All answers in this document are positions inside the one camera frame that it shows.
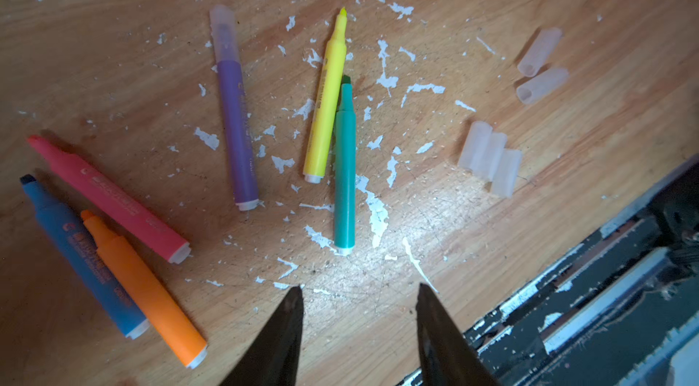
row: wood grain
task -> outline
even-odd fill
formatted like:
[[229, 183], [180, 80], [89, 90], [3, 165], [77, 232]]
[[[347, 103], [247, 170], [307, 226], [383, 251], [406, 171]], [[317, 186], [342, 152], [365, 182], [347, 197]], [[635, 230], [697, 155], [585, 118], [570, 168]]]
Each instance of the wood grain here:
[[[421, 278], [404, 237], [466, 329], [699, 151], [698, 0], [386, 1], [0, 0], [0, 382], [216, 384], [283, 297], [272, 286], [288, 269], [282, 258], [300, 265], [282, 282], [305, 284], [299, 383], [393, 385], [418, 365], [413, 306]], [[415, 9], [397, 19], [394, 2]], [[266, 207], [244, 214], [233, 204], [225, 145], [213, 151], [194, 136], [199, 127], [222, 137], [205, 46], [217, 3], [240, 23], [251, 133], [276, 126], [274, 138], [254, 143], [256, 153], [266, 146], [257, 159]], [[292, 117], [315, 99], [319, 79], [302, 59], [311, 49], [322, 54], [331, 32], [324, 22], [342, 6], [351, 14], [354, 60], [345, 72], [357, 96], [357, 173], [389, 212], [373, 249], [367, 197], [357, 191], [358, 245], [348, 258], [307, 235], [308, 225], [332, 238], [332, 215], [299, 204], [331, 203], [333, 184], [303, 181], [310, 119]], [[296, 26], [287, 31], [289, 16]], [[548, 26], [564, 30], [550, 61], [571, 78], [525, 107], [514, 94], [516, 58]], [[389, 44], [387, 76], [399, 77], [390, 93], [375, 83], [379, 39]], [[411, 92], [400, 107], [408, 86], [430, 83], [445, 92]], [[512, 199], [494, 198], [456, 168], [473, 120], [494, 124], [508, 147], [524, 152]], [[153, 330], [136, 341], [121, 337], [41, 232], [18, 182], [23, 174], [46, 181], [75, 210], [91, 204], [25, 144], [38, 132], [60, 138], [191, 242], [193, 257], [173, 266], [129, 237], [207, 338], [199, 368], [184, 369]], [[381, 148], [366, 147], [380, 135]], [[394, 146], [403, 153], [389, 188]], [[296, 164], [279, 174], [271, 155]], [[258, 276], [266, 281], [255, 283]]]

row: orange marker tip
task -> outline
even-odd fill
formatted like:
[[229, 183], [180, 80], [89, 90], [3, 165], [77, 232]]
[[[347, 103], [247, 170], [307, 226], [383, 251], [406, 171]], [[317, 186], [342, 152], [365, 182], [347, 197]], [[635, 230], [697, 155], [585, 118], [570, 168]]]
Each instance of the orange marker tip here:
[[94, 216], [94, 214], [93, 214], [91, 211], [89, 211], [89, 210], [83, 210], [83, 211], [81, 211], [81, 213], [80, 213], [80, 217], [81, 217], [83, 220], [88, 220], [88, 219], [92, 218], [93, 216]]

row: green highlighter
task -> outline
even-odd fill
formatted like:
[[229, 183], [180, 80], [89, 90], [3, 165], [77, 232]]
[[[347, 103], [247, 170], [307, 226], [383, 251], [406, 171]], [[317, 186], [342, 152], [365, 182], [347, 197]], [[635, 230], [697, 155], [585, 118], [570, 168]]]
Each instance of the green highlighter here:
[[335, 247], [349, 255], [354, 249], [354, 174], [356, 115], [350, 78], [343, 76], [335, 115]]

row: red marker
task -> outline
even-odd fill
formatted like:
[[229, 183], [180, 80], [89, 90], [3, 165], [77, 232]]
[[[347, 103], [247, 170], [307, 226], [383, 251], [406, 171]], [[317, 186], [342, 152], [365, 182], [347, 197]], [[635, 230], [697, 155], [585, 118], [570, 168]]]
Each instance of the red marker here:
[[170, 263], [182, 263], [191, 248], [175, 230], [109, 181], [76, 154], [66, 153], [39, 136], [27, 141], [51, 170]]

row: marker pen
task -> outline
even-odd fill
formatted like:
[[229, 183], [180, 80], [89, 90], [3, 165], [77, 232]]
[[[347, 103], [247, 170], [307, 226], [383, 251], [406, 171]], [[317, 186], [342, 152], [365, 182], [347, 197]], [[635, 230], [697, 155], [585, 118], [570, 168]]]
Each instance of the marker pen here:
[[83, 221], [68, 206], [46, 192], [31, 175], [23, 176], [20, 182], [24, 193], [34, 204], [36, 220], [41, 228], [119, 330], [127, 338], [135, 339], [142, 335], [150, 323], [98, 257], [97, 247]]
[[51, 170], [170, 263], [182, 263], [191, 248], [173, 229], [109, 181], [76, 154], [66, 153], [39, 136], [27, 141]]
[[333, 122], [335, 122], [335, 111], [337, 110], [337, 98], [340, 96], [340, 82], [343, 78], [347, 54], [346, 27], [347, 11], [343, 7], [335, 20], [335, 31], [325, 47], [325, 60], [315, 101], [316, 108], [313, 113], [313, 123], [310, 126], [310, 136], [308, 137], [308, 150], [303, 164], [303, 175], [309, 183], [320, 183], [320, 180], [325, 176], [325, 165], [328, 162]]
[[88, 210], [83, 210], [80, 216], [97, 244], [99, 257], [179, 361], [188, 368], [196, 368], [206, 357], [204, 338], [123, 236], [107, 228], [99, 217]]
[[259, 192], [236, 42], [236, 17], [225, 5], [212, 8], [210, 17], [236, 206], [240, 211], [252, 210], [259, 203]]
[[354, 249], [354, 174], [356, 114], [350, 78], [343, 76], [335, 115], [335, 246], [342, 255]]

